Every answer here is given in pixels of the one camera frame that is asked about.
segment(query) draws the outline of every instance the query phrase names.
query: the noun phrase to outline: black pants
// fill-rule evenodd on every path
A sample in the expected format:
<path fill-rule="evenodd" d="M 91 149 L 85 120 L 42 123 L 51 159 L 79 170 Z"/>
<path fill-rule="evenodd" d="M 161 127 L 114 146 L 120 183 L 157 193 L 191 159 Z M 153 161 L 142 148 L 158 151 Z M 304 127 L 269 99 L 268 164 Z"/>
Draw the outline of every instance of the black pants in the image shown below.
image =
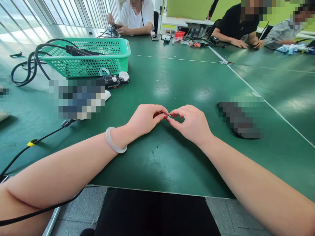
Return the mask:
<path fill-rule="evenodd" d="M 94 230 L 101 235 L 214 235 L 221 236 L 205 198 L 108 188 Z"/>

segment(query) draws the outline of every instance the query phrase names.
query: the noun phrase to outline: black t-shirt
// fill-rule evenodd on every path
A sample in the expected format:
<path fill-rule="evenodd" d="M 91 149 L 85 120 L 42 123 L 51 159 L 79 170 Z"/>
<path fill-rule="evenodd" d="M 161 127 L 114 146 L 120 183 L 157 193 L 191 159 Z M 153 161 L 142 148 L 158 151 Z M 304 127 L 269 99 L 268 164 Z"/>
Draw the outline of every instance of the black t-shirt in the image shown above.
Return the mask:
<path fill-rule="evenodd" d="M 221 34 L 224 34 L 228 37 L 241 39 L 244 35 L 256 31 L 259 24 L 258 16 L 251 15 L 246 16 L 246 18 L 248 18 L 248 20 L 240 23 L 241 4 L 232 6 L 226 11 L 217 28 L 220 30 Z"/>

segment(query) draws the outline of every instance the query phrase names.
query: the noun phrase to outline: yellow cable tie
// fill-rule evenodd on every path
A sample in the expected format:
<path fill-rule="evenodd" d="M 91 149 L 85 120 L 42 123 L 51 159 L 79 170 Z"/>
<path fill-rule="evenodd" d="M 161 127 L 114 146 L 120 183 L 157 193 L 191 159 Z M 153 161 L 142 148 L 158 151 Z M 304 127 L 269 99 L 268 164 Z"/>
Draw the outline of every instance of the yellow cable tie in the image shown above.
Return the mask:
<path fill-rule="evenodd" d="M 29 146 L 29 147 L 34 146 L 34 145 L 35 145 L 35 144 L 32 143 L 32 142 L 29 142 L 29 143 L 27 144 L 27 146 Z"/>
<path fill-rule="evenodd" d="M 37 139 L 31 140 L 31 141 L 27 144 L 27 146 L 29 146 L 29 147 L 34 146 L 35 144 L 34 144 L 33 142 L 36 142 L 36 141 L 37 141 Z"/>

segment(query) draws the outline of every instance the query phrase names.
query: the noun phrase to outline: white bangle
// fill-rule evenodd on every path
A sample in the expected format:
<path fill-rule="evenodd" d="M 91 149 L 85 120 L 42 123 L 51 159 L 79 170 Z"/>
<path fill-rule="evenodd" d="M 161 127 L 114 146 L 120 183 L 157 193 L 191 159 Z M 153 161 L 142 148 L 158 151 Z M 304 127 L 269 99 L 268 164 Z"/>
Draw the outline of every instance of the white bangle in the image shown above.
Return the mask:
<path fill-rule="evenodd" d="M 113 149 L 115 152 L 117 152 L 117 153 L 124 153 L 127 150 L 127 146 L 128 145 L 124 149 L 117 148 L 114 145 L 113 141 L 112 141 L 112 137 L 111 137 L 111 130 L 112 129 L 115 129 L 115 127 L 108 127 L 107 130 L 106 130 L 107 143 L 111 147 L 111 149 Z"/>

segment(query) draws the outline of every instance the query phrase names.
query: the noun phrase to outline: white t-shirt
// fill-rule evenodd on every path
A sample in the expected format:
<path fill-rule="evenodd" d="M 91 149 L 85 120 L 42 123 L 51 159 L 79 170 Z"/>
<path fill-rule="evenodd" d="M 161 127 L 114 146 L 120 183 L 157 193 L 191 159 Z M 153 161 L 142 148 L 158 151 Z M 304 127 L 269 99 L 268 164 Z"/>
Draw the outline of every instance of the white t-shirt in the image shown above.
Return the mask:
<path fill-rule="evenodd" d="M 146 25 L 146 23 L 152 23 L 152 30 L 154 30 L 154 18 L 153 18 L 153 2 L 152 0 L 143 0 L 142 2 L 142 17 L 141 13 L 136 15 L 131 7 L 130 0 L 127 0 L 123 5 L 120 13 L 119 21 L 130 29 L 140 28 Z"/>

